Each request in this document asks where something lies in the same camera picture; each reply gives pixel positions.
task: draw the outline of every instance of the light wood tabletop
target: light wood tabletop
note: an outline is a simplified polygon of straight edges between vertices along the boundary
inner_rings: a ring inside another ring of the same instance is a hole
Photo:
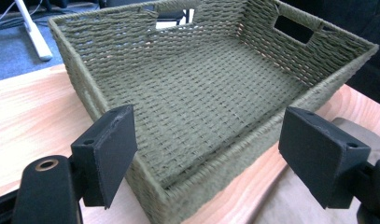
[[[380,135],[380,105],[344,85],[317,113],[352,120]],[[0,81],[0,196],[17,189],[30,162],[71,154],[92,124],[63,65]],[[285,169],[277,145],[268,149],[185,223],[246,223]],[[83,207],[85,223],[149,223],[126,180],[110,209]]]

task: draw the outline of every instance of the woven texture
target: woven texture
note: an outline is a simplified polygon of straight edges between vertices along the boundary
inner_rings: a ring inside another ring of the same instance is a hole
[[[93,119],[134,105],[127,173],[153,223],[191,216],[278,138],[283,112],[316,110],[377,46],[274,0],[159,1],[53,18],[49,26]],[[156,30],[158,13],[195,8]],[[279,16],[314,31],[301,43]]]

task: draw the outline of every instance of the basket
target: basket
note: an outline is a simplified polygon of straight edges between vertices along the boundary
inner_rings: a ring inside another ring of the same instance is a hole
[[[185,8],[192,23],[156,29],[160,12]],[[309,41],[276,29],[281,17],[310,29]],[[377,51],[275,0],[158,1],[49,26],[93,119],[134,105],[126,179],[153,223],[194,214],[278,139],[288,105],[316,110]]]

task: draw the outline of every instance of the white pole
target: white pole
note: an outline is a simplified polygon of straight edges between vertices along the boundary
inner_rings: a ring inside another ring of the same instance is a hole
[[[15,0],[21,15],[24,18],[24,26],[26,27],[27,34],[29,34],[30,39],[32,39],[35,50],[37,51],[38,57],[41,61],[49,61],[52,58],[52,52],[42,37],[40,31],[38,30],[35,23],[32,21],[32,18],[27,11],[26,5],[23,3],[23,0]]]

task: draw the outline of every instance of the handle cutout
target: handle cutout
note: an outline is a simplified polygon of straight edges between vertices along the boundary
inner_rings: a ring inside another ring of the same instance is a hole
[[[306,26],[284,16],[279,16],[277,18],[274,28],[304,44],[308,43],[314,33]]]

